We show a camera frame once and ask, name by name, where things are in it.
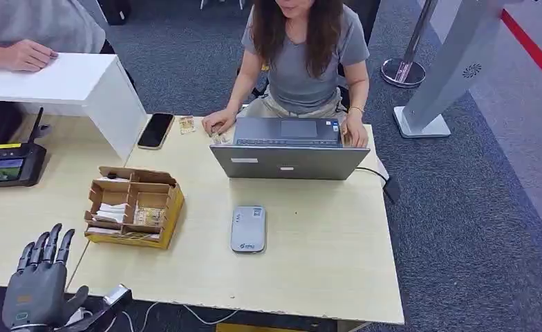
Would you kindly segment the standing person's hand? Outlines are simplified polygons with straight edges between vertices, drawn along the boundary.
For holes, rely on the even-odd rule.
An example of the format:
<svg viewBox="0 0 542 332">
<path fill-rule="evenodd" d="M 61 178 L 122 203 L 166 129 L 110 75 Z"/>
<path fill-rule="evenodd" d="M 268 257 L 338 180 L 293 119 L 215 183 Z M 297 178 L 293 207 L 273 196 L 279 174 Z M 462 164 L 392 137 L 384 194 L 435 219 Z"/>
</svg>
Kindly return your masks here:
<svg viewBox="0 0 542 332">
<path fill-rule="evenodd" d="M 37 72 L 46 68 L 58 53 L 30 39 L 23 39 L 3 51 L 3 67 L 11 71 Z"/>
</svg>

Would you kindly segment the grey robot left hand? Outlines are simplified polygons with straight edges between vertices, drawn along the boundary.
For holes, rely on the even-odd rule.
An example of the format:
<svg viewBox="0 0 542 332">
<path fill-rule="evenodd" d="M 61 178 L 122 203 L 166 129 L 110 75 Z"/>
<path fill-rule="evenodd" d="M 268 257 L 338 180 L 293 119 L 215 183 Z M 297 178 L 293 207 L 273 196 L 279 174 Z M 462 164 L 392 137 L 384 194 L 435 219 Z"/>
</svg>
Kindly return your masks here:
<svg viewBox="0 0 542 332">
<path fill-rule="evenodd" d="M 62 224 L 28 243 L 6 288 L 2 320 L 9 331 L 54 331 L 62 328 L 88 297 L 80 286 L 66 299 L 70 246 L 75 230 L 67 230 L 58 243 Z"/>
</svg>

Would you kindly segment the person's left hand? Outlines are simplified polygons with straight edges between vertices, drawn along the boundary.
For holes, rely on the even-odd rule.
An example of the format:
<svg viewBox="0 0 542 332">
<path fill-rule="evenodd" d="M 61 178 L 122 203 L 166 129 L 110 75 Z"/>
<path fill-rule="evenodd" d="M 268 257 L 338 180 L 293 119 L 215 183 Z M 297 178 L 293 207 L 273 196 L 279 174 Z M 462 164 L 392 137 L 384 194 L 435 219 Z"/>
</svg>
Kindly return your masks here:
<svg viewBox="0 0 542 332">
<path fill-rule="evenodd" d="M 368 134 L 362 122 L 363 113 L 358 109 L 350 109 L 341 125 L 345 141 L 350 147 L 365 148 Z"/>
</svg>

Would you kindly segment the person's right hand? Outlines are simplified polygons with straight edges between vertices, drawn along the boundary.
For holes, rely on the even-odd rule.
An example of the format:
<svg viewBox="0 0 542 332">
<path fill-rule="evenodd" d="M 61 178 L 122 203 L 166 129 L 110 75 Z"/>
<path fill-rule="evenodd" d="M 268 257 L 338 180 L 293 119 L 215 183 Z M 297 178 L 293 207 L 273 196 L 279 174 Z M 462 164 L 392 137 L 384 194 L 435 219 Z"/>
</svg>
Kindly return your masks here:
<svg viewBox="0 0 542 332">
<path fill-rule="evenodd" d="M 222 109 L 209 114 L 202 119 L 203 129 L 209 136 L 225 133 L 236 122 L 236 115 L 237 111 L 232 109 Z"/>
</svg>

